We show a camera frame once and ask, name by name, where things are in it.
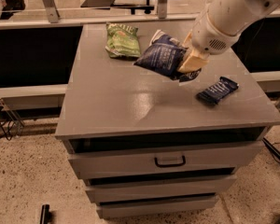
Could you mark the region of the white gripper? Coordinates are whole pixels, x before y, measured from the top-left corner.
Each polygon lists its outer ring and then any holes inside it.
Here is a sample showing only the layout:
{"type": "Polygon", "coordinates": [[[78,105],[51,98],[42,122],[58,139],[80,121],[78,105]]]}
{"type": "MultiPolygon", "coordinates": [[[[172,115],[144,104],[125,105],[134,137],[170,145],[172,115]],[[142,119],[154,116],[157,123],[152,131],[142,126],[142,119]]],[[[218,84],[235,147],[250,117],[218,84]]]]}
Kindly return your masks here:
{"type": "Polygon", "coordinates": [[[186,74],[199,70],[208,64],[209,54],[221,54],[239,39],[238,35],[226,35],[220,32],[209,19],[208,9],[209,6],[206,6],[202,10],[191,32],[182,43],[182,46],[188,50],[177,68],[180,73],[186,74]]]}

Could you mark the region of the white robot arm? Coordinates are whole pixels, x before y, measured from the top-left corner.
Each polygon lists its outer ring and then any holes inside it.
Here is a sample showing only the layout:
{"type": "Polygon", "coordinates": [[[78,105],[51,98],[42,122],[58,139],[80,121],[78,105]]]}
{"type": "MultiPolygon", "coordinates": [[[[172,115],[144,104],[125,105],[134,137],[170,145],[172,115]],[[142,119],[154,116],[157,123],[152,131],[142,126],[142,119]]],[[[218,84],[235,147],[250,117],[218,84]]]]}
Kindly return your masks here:
{"type": "Polygon", "coordinates": [[[177,71],[190,73],[208,63],[210,55],[225,52],[250,24],[280,6],[280,0],[213,0],[196,18],[184,44],[189,48],[177,71]]]}

